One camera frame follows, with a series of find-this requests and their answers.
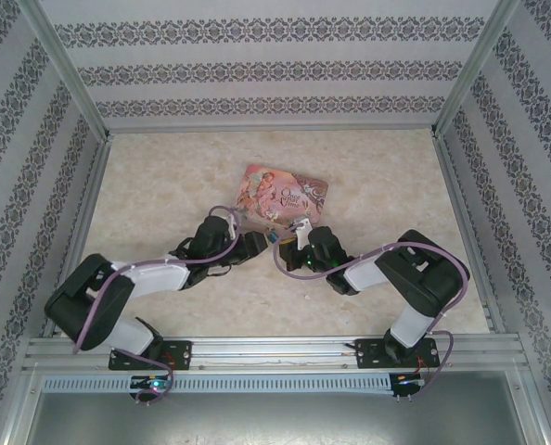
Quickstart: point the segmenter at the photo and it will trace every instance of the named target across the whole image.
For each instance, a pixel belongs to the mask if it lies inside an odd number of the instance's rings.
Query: marble floor
[[[321,219],[348,254],[415,228],[467,262],[428,130],[122,134],[114,139],[84,256],[158,258],[192,236],[210,207],[234,204],[248,164],[329,183]],[[341,296],[287,278],[271,251],[182,292],[130,301],[165,336],[383,334],[404,307],[389,285]],[[473,281],[439,327],[488,332]]]

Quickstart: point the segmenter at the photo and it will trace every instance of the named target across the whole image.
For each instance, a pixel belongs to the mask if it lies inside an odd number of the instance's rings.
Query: book cover
[[[251,225],[281,229],[305,216],[316,226],[326,194],[325,181],[252,164],[238,188],[235,208]]]

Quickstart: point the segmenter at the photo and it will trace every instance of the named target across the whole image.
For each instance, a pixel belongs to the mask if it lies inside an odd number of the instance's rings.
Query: patterned wallpaper
[[[524,1],[445,143],[503,320],[551,423],[551,1]]]
[[[60,278],[100,142],[13,1],[0,0],[0,411]]]
[[[42,4],[113,131],[432,124],[496,0]]]

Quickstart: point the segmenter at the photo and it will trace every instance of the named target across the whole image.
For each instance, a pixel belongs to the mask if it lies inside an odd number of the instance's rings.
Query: gray metal plate
[[[43,394],[33,445],[524,443],[504,373],[443,374],[413,403],[340,394]]]

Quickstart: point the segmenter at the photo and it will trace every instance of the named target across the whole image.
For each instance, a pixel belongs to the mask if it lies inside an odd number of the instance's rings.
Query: metal corner post
[[[519,4],[519,0],[499,0],[494,11],[469,55],[468,61],[459,73],[455,86],[444,101],[439,117],[434,126],[439,134],[446,132],[453,116],[463,102],[469,87],[481,70],[486,58],[492,52],[492,48],[500,33],[505,28],[510,16]]]
[[[18,0],[18,5],[86,121],[94,130],[96,139],[103,140],[108,134],[108,129],[39,0]]]
[[[473,232],[471,220],[468,217],[465,200],[461,195],[455,176],[455,171],[453,170],[453,166],[449,160],[447,146],[442,138],[438,137],[435,133],[432,133],[432,142],[434,144],[434,148],[436,149],[439,164],[441,165],[442,176],[444,177],[447,192],[449,194],[449,198],[451,199],[451,204],[453,205],[457,225],[459,226],[459,232],[461,232],[465,251],[468,254],[469,265],[478,287],[481,303],[488,309],[494,330],[498,333],[504,333],[506,329],[502,321],[500,311],[498,310],[498,305],[496,304],[492,286],[490,286],[490,280],[488,279],[486,268],[483,265],[480,248],[478,247],[478,242]]]

